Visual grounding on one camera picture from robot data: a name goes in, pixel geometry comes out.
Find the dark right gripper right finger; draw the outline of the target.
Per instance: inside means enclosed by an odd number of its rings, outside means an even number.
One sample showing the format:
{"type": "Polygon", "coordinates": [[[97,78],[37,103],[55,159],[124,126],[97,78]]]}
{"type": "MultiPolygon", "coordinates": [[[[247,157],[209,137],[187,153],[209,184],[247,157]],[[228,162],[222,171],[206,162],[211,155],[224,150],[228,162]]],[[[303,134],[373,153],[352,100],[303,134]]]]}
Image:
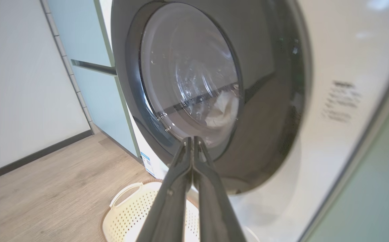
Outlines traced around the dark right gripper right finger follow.
{"type": "Polygon", "coordinates": [[[204,141],[193,137],[193,181],[199,191],[201,242],[245,242],[246,238],[204,141]]]}

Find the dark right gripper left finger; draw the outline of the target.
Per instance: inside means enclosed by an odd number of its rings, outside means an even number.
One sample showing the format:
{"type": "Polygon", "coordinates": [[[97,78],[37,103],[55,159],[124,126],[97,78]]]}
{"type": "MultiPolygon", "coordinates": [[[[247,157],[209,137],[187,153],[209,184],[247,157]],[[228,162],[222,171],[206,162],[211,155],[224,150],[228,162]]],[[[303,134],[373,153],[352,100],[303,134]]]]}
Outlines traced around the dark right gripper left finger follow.
{"type": "Polygon", "coordinates": [[[169,165],[137,242],[182,242],[185,233],[186,195],[191,186],[193,138],[181,142],[169,165]]]}

